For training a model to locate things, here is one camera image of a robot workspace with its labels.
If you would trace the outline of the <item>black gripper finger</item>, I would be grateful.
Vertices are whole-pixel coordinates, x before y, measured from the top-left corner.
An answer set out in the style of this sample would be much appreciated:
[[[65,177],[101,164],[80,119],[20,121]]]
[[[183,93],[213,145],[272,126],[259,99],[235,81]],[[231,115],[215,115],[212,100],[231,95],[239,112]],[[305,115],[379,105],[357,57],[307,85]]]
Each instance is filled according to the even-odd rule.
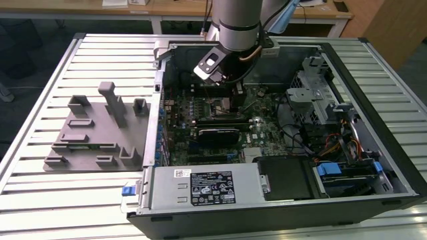
[[[247,98],[247,90],[241,83],[236,83],[231,91],[231,111],[235,113],[244,105]]]

